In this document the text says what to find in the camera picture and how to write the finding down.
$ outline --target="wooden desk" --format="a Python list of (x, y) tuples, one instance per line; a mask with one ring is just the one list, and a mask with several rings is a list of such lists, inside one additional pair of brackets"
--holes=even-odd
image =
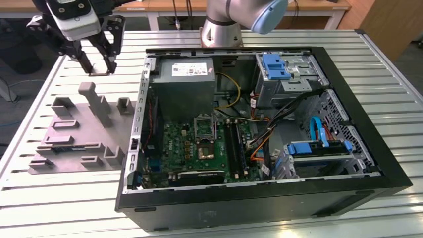
[[(0, 0), (0, 18), (30, 18), (37, 12), (30, 0)], [(206, 0), (190, 0), (192, 15), (205, 16)], [(186, 16), (185, 0), (174, 0), (178, 16)], [(329, 18), (324, 29), (336, 29), (342, 18), (344, 12), (349, 10), (350, 5), (346, 0), (338, 0), (337, 3), (325, 0), (297, 0), (298, 16), (325, 16)], [(121, 16), (148, 17), (149, 29), (158, 30), (157, 17), (173, 16), (172, 0), (144, 0), (122, 5), (116, 10)], [(294, 4), (290, 3), (285, 16), (294, 15)]]
[[(185, 0), (174, 0), (176, 11), (186, 11)], [(349, 10), (346, 0), (337, 3), (325, 0), (297, 0), (300, 11)], [(190, 0), (192, 11), (205, 11), (205, 0)], [(148, 11), (173, 11), (172, 0), (149, 0)], [(288, 11), (294, 11), (294, 3), (288, 6)]]
[[(174, 0), (176, 11), (178, 16), (186, 16), (185, 0)], [(193, 16), (205, 16), (205, 0), (190, 0)], [(325, 0), (297, 0), (298, 16), (325, 16), (328, 21), (324, 29), (333, 30), (337, 28), (344, 12), (350, 9), (346, 0), (338, 0), (337, 3)], [(157, 17), (174, 16), (172, 0), (149, 0), (148, 5), (148, 22), (150, 30), (158, 30)], [(294, 3), (288, 6), (285, 16), (294, 15)]]

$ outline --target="yellow wire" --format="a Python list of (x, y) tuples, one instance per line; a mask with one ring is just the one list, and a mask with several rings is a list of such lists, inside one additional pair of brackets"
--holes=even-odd
[(216, 74), (220, 74), (220, 75), (222, 75), (224, 77), (226, 77), (226, 78), (232, 81), (232, 83), (234, 84), (236, 90), (237, 90), (237, 96), (236, 96), (234, 101), (233, 101), (230, 104), (225, 105), (225, 106), (221, 106), (221, 107), (216, 107), (216, 108), (214, 108), (214, 109), (224, 109), (224, 108), (232, 107), (232, 106), (234, 105), (234, 103), (237, 103), (237, 101), (238, 101), (238, 99), (240, 99), (240, 87), (238, 87), (236, 81), (233, 80), (233, 78), (230, 78), (226, 74), (224, 74), (224, 73), (216, 73)]

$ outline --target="motherboard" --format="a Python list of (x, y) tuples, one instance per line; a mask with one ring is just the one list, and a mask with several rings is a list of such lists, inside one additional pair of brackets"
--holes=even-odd
[(245, 159), (250, 137), (246, 121), (166, 123), (161, 158), (148, 159), (152, 187), (258, 181), (257, 164)]

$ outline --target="aluminum extrusion table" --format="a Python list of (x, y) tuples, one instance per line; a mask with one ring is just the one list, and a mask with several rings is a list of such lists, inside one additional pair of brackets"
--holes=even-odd
[[(423, 234), (423, 98), (365, 35), (354, 31), (242, 32), (245, 46), (322, 46), (384, 137), (413, 186), (338, 217), (145, 233), (114, 198), (120, 171), (30, 175), (27, 163), (43, 137), (55, 96), (84, 100), (82, 81), (116, 101), (137, 96), (145, 48), (198, 47), (197, 31), (126, 32), (116, 74), (88, 78), (76, 62), (59, 57), (0, 161), (0, 237), (389, 237)], [(101, 61), (93, 47), (88, 57)]]

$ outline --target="green circuit board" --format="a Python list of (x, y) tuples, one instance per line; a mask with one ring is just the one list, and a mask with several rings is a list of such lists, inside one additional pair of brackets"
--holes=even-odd
[[(209, 123), (197, 124), (198, 131), (213, 131)], [(246, 122), (238, 123), (238, 130), (242, 140), (250, 138), (250, 131)], [(224, 123), (214, 124), (216, 137), (213, 141), (213, 158), (198, 159), (197, 146), (194, 138), (193, 123), (166, 123), (164, 125), (162, 157), (160, 172), (150, 174), (150, 181), (154, 187), (168, 187), (168, 174), (185, 171), (224, 171), (225, 183), (258, 181), (258, 168), (253, 163), (248, 167), (248, 175), (234, 178), (229, 172), (229, 161), (225, 151)]]

